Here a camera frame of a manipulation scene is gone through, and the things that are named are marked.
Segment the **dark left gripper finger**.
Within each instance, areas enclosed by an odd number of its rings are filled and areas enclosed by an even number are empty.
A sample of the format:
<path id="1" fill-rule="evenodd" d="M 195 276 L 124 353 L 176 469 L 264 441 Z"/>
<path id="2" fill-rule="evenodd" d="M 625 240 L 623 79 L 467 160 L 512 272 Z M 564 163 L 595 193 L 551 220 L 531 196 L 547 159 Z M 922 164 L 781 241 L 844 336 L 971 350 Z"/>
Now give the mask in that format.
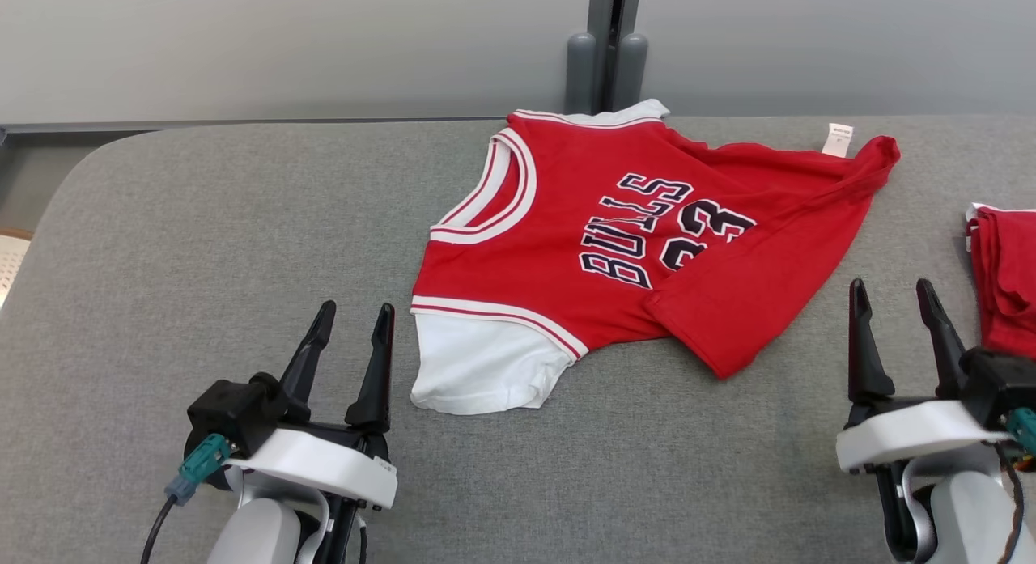
<path id="1" fill-rule="evenodd" d="M 313 388 L 321 354 L 330 340 L 336 311 L 337 305 L 334 301 L 322 303 L 299 347 L 282 373 L 280 386 L 282 393 L 287 397 L 287 408 L 282 419 L 289 423 L 303 424 L 311 419 L 308 396 Z"/>
<path id="2" fill-rule="evenodd" d="M 382 303 L 372 336 L 372 354 L 359 386 L 356 401 L 345 413 L 345 424 L 369 434 L 386 434 L 391 429 L 393 335 L 396 311 Z"/>

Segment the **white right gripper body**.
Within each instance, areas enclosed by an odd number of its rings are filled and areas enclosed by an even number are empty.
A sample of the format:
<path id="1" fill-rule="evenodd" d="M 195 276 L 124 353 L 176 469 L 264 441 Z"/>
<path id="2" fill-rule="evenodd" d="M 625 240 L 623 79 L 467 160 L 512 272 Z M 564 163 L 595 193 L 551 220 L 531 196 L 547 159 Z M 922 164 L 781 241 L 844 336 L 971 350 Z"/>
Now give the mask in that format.
<path id="1" fill-rule="evenodd" d="M 835 452 L 840 471 L 851 473 L 1007 439 L 1007 432 L 983 426 L 961 401 L 852 403 Z"/>

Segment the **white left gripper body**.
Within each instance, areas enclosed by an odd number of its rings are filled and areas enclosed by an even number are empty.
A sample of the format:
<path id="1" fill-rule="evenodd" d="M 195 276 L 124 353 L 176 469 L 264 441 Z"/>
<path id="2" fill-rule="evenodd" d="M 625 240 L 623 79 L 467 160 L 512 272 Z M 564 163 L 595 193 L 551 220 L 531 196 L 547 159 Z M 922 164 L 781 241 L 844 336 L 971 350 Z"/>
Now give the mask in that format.
<path id="1" fill-rule="evenodd" d="M 252 487 L 312 490 L 365 502 L 388 510 L 398 494 L 398 469 L 388 457 L 384 435 L 359 438 L 365 449 L 336 443 L 299 429 L 274 429 L 248 458 L 225 464 L 227 486 L 244 497 L 244 479 Z"/>

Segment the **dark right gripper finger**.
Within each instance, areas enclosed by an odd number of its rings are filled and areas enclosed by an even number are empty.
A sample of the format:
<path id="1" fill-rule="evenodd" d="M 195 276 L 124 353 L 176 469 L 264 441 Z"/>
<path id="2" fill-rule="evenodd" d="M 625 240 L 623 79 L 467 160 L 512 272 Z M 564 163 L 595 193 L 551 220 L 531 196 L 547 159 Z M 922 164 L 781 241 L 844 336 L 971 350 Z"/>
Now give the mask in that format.
<path id="1" fill-rule="evenodd" d="M 847 397 L 853 405 L 873 405 L 890 401 L 894 383 L 885 374 L 877 343 L 871 332 L 871 303 L 864 280 L 855 278 L 850 285 L 850 328 Z"/>
<path id="2" fill-rule="evenodd" d="M 961 337 L 928 279 L 918 279 L 916 295 L 921 320 L 928 328 L 936 354 L 936 398 L 940 401 L 957 401 L 963 384 L 968 380 L 961 369 L 961 357 L 965 354 Z"/>

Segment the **red shorts white stripes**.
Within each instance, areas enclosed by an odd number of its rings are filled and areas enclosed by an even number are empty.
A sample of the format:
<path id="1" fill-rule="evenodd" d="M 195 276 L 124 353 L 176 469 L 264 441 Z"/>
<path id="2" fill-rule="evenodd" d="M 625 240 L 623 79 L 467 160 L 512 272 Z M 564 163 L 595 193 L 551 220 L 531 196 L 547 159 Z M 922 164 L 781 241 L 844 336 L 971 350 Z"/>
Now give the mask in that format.
<path id="1" fill-rule="evenodd" d="M 982 346 L 1036 360 L 1036 210 L 973 203 L 966 232 Z"/>

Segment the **red Bulls jersey white sleeves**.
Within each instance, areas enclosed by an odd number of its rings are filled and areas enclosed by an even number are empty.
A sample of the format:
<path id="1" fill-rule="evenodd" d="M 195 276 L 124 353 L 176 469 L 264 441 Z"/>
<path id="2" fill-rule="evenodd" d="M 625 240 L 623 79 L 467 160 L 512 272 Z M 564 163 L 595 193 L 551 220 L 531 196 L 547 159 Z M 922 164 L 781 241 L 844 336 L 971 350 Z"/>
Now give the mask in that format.
<path id="1" fill-rule="evenodd" d="M 711 147 L 668 114 L 508 115 L 474 191 L 430 229 L 418 408 L 541 408 L 586 354 L 666 337 L 728 379 L 833 275 L 902 158 L 887 136 L 852 157 Z"/>

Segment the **cream perforated laundry basket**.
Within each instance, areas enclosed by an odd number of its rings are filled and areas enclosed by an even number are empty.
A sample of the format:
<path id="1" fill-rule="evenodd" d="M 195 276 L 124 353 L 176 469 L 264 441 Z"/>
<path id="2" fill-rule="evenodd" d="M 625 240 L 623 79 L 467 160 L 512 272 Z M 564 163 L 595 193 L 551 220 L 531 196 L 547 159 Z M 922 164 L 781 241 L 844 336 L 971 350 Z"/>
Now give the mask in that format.
<path id="1" fill-rule="evenodd" d="M 33 233 L 29 230 L 0 227 L 0 309 L 10 295 L 31 239 Z"/>

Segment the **grey partition post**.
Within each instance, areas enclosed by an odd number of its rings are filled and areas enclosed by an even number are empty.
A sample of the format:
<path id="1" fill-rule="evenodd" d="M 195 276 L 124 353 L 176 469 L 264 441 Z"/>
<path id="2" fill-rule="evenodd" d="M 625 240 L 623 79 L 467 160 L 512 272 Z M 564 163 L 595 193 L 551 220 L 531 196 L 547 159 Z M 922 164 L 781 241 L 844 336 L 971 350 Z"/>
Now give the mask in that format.
<path id="1" fill-rule="evenodd" d="M 648 37 L 635 30 L 639 0 L 589 0 L 584 32 L 567 40 L 566 113 L 597 114 L 641 100 Z"/>

